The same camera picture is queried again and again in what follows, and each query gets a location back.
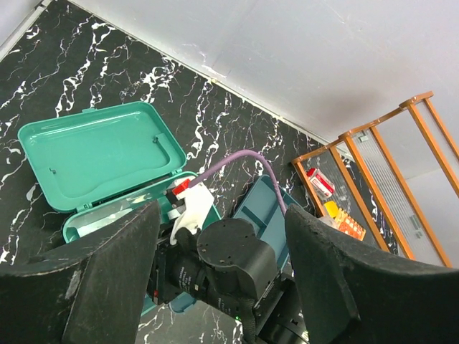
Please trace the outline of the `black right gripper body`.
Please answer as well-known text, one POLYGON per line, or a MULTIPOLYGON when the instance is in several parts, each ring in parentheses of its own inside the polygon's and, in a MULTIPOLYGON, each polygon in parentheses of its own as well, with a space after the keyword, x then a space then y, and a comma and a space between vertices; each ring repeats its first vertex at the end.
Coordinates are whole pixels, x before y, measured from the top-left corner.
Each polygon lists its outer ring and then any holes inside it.
POLYGON ((162 225, 147 295, 172 305, 185 295, 239 320, 244 343, 307 343, 298 293, 274 249, 243 219, 192 234, 162 225))

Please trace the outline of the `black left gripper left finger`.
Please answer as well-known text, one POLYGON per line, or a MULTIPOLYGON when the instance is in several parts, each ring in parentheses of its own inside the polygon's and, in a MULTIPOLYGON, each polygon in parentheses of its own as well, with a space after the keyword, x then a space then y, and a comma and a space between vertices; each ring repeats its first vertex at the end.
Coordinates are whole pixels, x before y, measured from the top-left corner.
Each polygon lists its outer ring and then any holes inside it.
POLYGON ((1 265, 2 343, 134 343, 160 227, 157 201, 1 265))

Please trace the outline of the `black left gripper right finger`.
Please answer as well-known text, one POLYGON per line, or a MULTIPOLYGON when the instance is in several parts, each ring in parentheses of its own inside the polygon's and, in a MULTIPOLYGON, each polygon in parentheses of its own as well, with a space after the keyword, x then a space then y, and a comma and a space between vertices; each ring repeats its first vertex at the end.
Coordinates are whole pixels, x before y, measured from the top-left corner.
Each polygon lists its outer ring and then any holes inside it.
POLYGON ((458 271, 405 259, 289 206, 285 235, 311 343, 456 343, 458 271))

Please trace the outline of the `teal medicine kit box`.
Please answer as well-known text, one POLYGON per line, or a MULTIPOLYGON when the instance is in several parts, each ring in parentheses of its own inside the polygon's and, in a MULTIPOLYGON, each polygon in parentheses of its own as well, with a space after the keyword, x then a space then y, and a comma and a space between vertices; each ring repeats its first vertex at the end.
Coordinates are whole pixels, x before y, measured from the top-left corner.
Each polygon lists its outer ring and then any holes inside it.
MULTIPOLYGON (((62 230, 67 243, 151 201, 159 203, 161 223, 173 228, 168 213, 184 202, 166 189, 194 176, 184 171, 177 139, 145 102, 29 123, 18 139, 47 203, 70 215, 62 230)), ((203 229, 218 218, 213 203, 203 229)))

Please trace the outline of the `blue divided tray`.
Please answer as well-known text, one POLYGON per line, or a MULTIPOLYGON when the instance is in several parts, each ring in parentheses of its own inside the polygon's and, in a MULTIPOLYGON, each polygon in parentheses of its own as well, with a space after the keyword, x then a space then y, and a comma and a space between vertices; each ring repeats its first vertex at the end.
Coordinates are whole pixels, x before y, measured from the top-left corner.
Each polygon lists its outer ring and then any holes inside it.
POLYGON ((291 280, 293 268, 285 238, 285 220, 269 175, 261 175, 250 187, 233 218, 250 222, 258 239, 269 244, 279 268, 291 280))

